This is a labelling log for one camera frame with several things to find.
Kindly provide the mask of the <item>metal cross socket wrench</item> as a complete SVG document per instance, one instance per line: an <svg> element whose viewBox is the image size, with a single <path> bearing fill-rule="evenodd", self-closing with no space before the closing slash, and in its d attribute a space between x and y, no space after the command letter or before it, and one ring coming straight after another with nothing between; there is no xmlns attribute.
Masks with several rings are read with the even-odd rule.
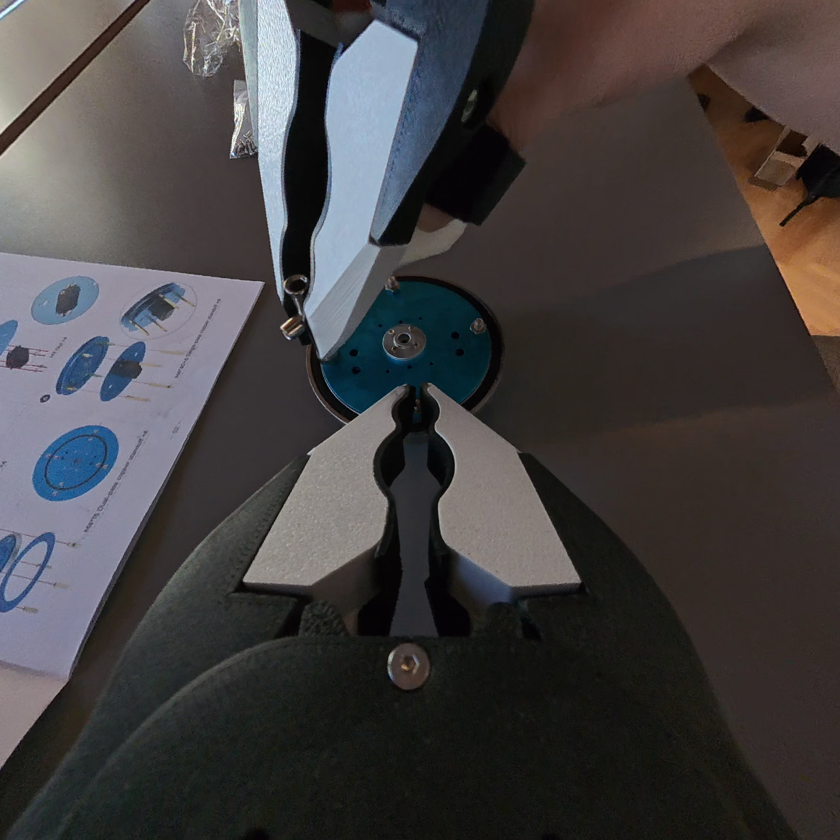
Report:
<svg viewBox="0 0 840 840"><path fill-rule="evenodd" d="M283 280L279 294L287 319L280 325L282 335L288 340L299 340L310 344L312 339L308 329L304 303L308 294L309 278L295 274Z"/></svg>

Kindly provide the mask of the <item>instruction sheet with circuit board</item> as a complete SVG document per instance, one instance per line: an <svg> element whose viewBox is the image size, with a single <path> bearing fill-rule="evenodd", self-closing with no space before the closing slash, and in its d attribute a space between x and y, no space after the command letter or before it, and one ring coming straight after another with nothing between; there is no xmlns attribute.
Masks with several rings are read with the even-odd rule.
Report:
<svg viewBox="0 0 840 840"><path fill-rule="evenodd" d="M66 684L67 677L1 664L1 766Z"/></svg>

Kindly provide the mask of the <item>person's right forearm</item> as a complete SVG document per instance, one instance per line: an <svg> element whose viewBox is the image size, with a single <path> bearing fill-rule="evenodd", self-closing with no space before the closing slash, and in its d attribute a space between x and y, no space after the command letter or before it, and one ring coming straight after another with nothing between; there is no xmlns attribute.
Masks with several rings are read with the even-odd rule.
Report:
<svg viewBox="0 0 840 840"><path fill-rule="evenodd" d="M702 62L775 121L839 152L839 2L723 2Z"/></svg>

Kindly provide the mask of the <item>person's right hand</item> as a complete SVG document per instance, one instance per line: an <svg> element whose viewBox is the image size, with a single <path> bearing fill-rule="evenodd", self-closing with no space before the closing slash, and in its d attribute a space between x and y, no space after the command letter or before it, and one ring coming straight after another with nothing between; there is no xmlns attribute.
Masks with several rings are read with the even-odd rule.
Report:
<svg viewBox="0 0 840 840"><path fill-rule="evenodd" d="M535 4L488 118L516 152L553 119L688 75L738 30L730 2Z"/></svg>

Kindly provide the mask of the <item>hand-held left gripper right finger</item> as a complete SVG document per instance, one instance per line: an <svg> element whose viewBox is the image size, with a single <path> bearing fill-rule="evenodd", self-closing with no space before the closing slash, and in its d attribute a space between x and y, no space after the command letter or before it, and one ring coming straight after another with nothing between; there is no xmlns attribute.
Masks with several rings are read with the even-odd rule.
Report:
<svg viewBox="0 0 840 840"><path fill-rule="evenodd" d="M437 504L452 595L515 602L578 590L581 578L519 451L435 385L427 393L434 432L454 462Z"/></svg>

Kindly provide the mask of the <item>small cardboard box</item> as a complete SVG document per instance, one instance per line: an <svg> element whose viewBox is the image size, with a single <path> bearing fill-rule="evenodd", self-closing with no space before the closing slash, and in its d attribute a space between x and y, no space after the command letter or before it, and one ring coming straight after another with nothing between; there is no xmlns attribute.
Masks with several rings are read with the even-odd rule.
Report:
<svg viewBox="0 0 840 840"><path fill-rule="evenodd" d="M811 151L806 135L785 128L752 175L751 183L769 191L785 186L795 177Z"/></svg>

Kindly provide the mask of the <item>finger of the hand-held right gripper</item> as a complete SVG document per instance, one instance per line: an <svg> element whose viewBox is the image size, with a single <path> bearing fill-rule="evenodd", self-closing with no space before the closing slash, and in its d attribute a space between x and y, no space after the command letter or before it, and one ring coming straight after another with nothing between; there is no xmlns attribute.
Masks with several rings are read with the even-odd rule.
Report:
<svg viewBox="0 0 840 840"><path fill-rule="evenodd" d="M310 277L327 196L324 108L339 42L331 5L255 2L259 174L278 290L291 275Z"/></svg>
<svg viewBox="0 0 840 840"><path fill-rule="evenodd" d="M304 312L318 358L347 341L398 267L405 246L371 239L417 42L371 23L332 68L325 106L329 183L311 238Z"/></svg>

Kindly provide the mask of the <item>crumpled clear plastic wrap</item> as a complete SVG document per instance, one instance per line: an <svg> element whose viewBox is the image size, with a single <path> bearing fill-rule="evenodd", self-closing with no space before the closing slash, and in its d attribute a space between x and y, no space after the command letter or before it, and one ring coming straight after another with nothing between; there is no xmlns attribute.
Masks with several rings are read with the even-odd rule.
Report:
<svg viewBox="0 0 840 840"><path fill-rule="evenodd" d="M183 61L194 76L215 75L240 43L239 1L192 2L183 25Z"/></svg>

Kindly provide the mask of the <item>instruction sheet with blue drawings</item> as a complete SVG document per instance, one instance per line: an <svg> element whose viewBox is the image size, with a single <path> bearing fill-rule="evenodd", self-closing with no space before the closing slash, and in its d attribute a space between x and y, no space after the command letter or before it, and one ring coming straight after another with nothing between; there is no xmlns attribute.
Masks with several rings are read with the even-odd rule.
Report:
<svg viewBox="0 0 840 840"><path fill-rule="evenodd" d="M263 284L2 254L1 659L66 679Z"/></svg>

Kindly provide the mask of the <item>clear bag of dark screws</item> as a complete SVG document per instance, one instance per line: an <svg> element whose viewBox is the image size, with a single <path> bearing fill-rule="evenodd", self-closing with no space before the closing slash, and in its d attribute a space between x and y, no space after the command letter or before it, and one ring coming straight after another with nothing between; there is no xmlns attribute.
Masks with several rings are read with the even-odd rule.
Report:
<svg viewBox="0 0 840 840"><path fill-rule="evenodd" d="M229 158L240 160L256 155L258 144L245 80L234 81L233 94L234 129L230 141Z"/></svg>

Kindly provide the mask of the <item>blue disc with black rim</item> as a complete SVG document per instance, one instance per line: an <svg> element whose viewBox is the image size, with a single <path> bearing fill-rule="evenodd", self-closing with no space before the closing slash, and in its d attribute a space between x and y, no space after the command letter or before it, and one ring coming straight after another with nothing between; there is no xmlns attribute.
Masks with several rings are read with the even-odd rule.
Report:
<svg viewBox="0 0 840 840"><path fill-rule="evenodd" d="M468 410L496 387L504 353L493 312L471 292L431 277L401 276L400 290L383 288L351 336L326 361L307 355L320 402L349 422L399 385L435 385ZM469 325L486 321L475 335Z"/></svg>

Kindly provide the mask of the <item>black bag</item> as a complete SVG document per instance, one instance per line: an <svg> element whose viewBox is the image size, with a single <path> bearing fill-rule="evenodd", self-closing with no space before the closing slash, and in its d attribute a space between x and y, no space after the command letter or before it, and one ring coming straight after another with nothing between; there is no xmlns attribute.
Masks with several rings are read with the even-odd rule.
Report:
<svg viewBox="0 0 840 840"><path fill-rule="evenodd" d="M822 198L839 198L839 156L824 144L819 144L797 172L805 189L800 203L781 221L787 225L801 210Z"/></svg>

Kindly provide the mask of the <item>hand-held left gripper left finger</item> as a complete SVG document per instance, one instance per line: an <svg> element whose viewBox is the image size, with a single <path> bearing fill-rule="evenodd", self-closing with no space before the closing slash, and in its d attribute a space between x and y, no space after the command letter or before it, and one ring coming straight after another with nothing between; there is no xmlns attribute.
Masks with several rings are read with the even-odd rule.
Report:
<svg viewBox="0 0 840 840"><path fill-rule="evenodd" d="M245 574L250 590L371 600L395 535L391 485L404 468L411 388L388 392L315 447Z"/></svg>

